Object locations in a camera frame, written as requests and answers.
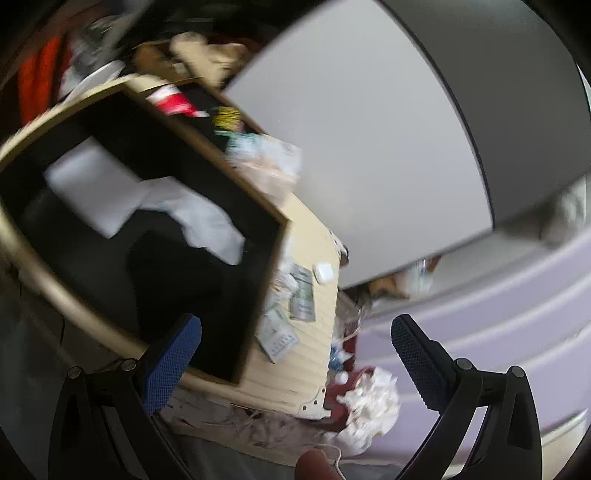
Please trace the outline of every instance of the wooden table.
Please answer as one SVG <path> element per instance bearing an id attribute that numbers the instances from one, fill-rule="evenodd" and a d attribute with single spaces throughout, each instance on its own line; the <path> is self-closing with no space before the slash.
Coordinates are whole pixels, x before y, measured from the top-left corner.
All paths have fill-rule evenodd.
<path id="1" fill-rule="evenodd" d="M 127 82 L 138 92 L 166 83 L 148 76 L 128 76 L 115 82 Z M 79 99 L 93 95 L 113 83 L 104 84 L 72 102 L 56 106 L 23 127 L 0 148 L 0 167 L 8 152 L 21 148 L 32 137 L 45 131 L 50 118 L 64 109 L 72 108 Z M 339 259 L 329 230 L 294 195 L 288 198 L 281 211 L 291 221 L 288 234 L 293 239 L 290 254 L 295 262 L 306 268 L 311 268 L 318 261 L 329 262 L 338 272 Z M 0 245 L 47 300 L 89 336 L 124 358 L 139 358 L 146 350 L 146 344 L 94 312 L 57 278 L 1 208 Z M 240 406 L 310 419 L 321 418 L 324 415 L 324 384 L 335 319 L 336 294 L 337 278 L 325 285 L 314 283 L 316 322 L 292 322 L 300 343 L 281 362 L 272 364 L 253 339 L 238 386 L 222 384 L 192 369 L 185 372 L 181 383 L 189 389 L 222 397 Z"/>

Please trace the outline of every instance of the gray panel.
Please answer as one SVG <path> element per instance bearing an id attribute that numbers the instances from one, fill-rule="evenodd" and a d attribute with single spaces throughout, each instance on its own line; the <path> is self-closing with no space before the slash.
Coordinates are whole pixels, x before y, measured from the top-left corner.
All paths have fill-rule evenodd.
<path id="1" fill-rule="evenodd" d="M 418 38 L 456 98 L 495 223 L 539 204 L 591 167 L 591 122 L 577 67 L 524 3 L 384 4 Z"/>

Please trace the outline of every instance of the metal screw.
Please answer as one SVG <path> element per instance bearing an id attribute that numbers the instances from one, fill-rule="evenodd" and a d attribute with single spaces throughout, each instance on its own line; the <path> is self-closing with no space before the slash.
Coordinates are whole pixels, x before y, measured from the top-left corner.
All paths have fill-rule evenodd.
<path id="1" fill-rule="evenodd" d="M 513 373 L 513 375 L 515 375 L 516 377 L 519 377 L 519 378 L 521 378 L 525 375 L 525 372 L 523 371 L 523 369 L 518 366 L 511 367 L 511 373 Z"/>
<path id="2" fill-rule="evenodd" d="M 80 367 L 72 367 L 72 368 L 70 368 L 70 371 L 68 372 L 68 377 L 76 378 L 76 377 L 79 377 L 81 373 L 82 373 L 82 369 Z"/>
<path id="3" fill-rule="evenodd" d="M 474 366 L 467 358 L 458 358 L 456 360 L 456 365 L 462 370 L 470 370 Z"/>
<path id="4" fill-rule="evenodd" d="M 137 365 L 138 363 L 134 358 L 128 358 L 121 362 L 121 370 L 124 372 L 131 372 Z"/>

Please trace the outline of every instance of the red and white package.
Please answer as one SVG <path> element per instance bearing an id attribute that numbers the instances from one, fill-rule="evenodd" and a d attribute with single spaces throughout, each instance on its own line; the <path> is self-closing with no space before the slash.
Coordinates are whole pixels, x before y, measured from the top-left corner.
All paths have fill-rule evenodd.
<path id="1" fill-rule="evenodd" d="M 165 85 L 146 97 L 146 100 L 167 115 L 182 113 L 186 116 L 209 116 L 203 110 L 197 110 L 185 95 L 174 85 Z"/>

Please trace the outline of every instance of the white panel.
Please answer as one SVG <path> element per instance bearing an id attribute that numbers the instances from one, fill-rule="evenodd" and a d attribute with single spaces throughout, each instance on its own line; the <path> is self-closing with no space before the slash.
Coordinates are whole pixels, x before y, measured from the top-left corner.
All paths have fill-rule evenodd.
<path id="1" fill-rule="evenodd" d="M 349 247 L 342 287 L 490 230 L 453 104 L 374 1 L 324 4 L 225 93 L 269 134 L 303 149 L 296 195 Z"/>

